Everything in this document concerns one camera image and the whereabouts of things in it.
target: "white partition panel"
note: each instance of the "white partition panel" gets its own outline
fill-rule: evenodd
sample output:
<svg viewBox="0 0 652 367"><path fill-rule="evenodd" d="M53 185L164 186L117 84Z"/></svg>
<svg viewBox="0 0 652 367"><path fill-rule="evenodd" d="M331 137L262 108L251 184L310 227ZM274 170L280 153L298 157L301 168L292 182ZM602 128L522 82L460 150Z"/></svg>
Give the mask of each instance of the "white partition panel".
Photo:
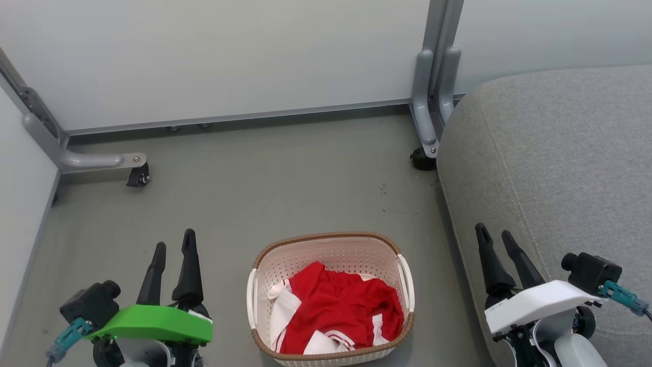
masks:
<svg viewBox="0 0 652 367"><path fill-rule="evenodd" d="M652 1L464 0L455 94L529 71L652 63Z"/></svg>
<svg viewBox="0 0 652 367"><path fill-rule="evenodd" d="M405 101L430 0L3 0L64 130Z"/></svg>
<svg viewBox="0 0 652 367"><path fill-rule="evenodd" d="M0 351L57 177L4 88L10 89L0 76Z"/></svg>

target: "red and white garment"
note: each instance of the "red and white garment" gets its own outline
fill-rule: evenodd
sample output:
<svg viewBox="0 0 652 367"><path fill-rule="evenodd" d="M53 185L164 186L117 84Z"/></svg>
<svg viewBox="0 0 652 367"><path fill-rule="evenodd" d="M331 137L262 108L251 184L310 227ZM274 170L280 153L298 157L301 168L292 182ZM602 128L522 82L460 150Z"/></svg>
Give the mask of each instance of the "red and white garment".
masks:
<svg viewBox="0 0 652 367"><path fill-rule="evenodd" d="M401 333L396 290L377 278L332 272L312 263L272 287L271 347L278 353L322 354L389 343Z"/></svg>

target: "red clothing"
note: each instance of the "red clothing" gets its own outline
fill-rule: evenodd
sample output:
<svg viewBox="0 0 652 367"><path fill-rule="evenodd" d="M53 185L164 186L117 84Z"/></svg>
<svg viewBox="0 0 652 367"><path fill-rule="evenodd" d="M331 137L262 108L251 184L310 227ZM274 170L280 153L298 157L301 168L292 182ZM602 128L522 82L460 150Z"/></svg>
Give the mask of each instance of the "red clothing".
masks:
<svg viewBox="0 0 652 367"><path fill-rule="evenodd" d="M374 340L376 345L392 341L401 333L404 316L396 290L380 279L363 281L360 275L326 270L315 262L289 282L301 305L287 325L281 353L303 354L315 331L349 350L371 347Z"/></svg>

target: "cable connector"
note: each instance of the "cable connector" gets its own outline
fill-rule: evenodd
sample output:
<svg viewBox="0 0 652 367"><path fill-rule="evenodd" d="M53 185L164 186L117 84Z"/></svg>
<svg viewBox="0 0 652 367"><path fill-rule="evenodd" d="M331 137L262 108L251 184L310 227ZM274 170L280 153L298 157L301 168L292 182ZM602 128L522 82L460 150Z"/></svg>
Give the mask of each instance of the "cable connector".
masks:
<svg viewBox="0 0 652 367"><path fill-rule="evenodd" d="M84 336L91 332L93 325L81 317L75 319L69 327L66 328L54 340L54 344L45 352L45 356L54 363L59 363L66 356L66 352L72 348L75 343L80 341Z"/></svg>
<svg viewBox="0 0 652 367"><path fill-rule="evenodd" d="M638 299L634 293L610 280L605 281L604 285L601 285L598 289L601 295L624 305L637 316L644 316L645 311L649 308L647 302Z"/></svg>

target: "brown basket rim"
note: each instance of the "brown basket rim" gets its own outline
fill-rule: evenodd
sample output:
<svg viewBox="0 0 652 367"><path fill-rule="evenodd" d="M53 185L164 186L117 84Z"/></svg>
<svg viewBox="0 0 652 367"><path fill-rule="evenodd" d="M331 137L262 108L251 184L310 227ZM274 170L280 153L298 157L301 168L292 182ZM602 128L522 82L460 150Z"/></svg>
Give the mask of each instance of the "brown basket rim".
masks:
<svg viewBox="0 0 652 367"><path fill-rule="evenodd" d="M307 236L298 236L298 237L293 237L293 238L288 238L287 240L281 240L274 242L273 244L267 246L261 253L258 255L256 258L256 261L254 262L254 269L258 269L258 266L260 265L260 262L263 260L266 254L268 254L270 251L273 249L280 247L280 246L285 246L289 244L296 244L297 242L304 242L304 241L309 241L309 240L322 240L325 238L347 238L347 237L358 237L358 238L375 238L376 240L380 240L387 244L395 254L400 255L401 252L398 249L398 246L392 240L389 238L378 234L374 232L330 232L330 233L318 233L318 234L309 234ZM403 328L403 331L401 331L401 334L394 339L393 341L382 344L382 345L377 345L375 347L369 347L369 348L362 348L354 351L347 351L347 352L340 352L340 353L327 353L327 354L317 354L317 355L293 355L293 354L283 354L283 353L277 353L271 349L269 349L265 343L263 343L263 340L260 338L260 335L258 334L258 329L253 328L251 329L251 334L254 337L254 341L258 347L265 352L266 355L269 355L270 357L278 360L298 360L298 361L303 361L303 360L332 360L332 359L342 359L342 358L350 358L350 357L358 357L361 355L367 355L367 354L372 354L372 353L377 353L380 351L384 351L387 349L392 349L396 347L398 344L401 344L405 339L407 338L408 334L412 331L412 326L414 325L414 312L410 312L407 315L407 323L406 327Z"/></svg>

